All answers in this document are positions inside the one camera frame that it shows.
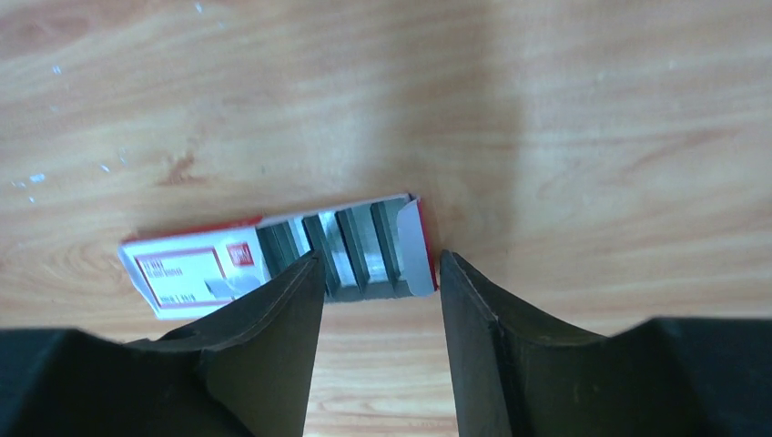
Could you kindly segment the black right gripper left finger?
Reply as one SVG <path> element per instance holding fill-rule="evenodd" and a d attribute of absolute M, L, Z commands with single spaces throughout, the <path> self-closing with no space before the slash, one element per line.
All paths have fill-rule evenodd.
<path fill-rule="evenodd" d="M 4 436 L 300 436 L 325 295 L 320 256 L 157 340 L 1 332 Z"/>

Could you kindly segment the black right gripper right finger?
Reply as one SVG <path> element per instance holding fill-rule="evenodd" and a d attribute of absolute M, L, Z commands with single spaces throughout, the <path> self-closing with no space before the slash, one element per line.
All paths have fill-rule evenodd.
<path fill-rule="evenodd" d="M 771 322 L 656 317 L 605 337 L 459 254 L 441 303 L 462 436 L 768 436 Z"/>

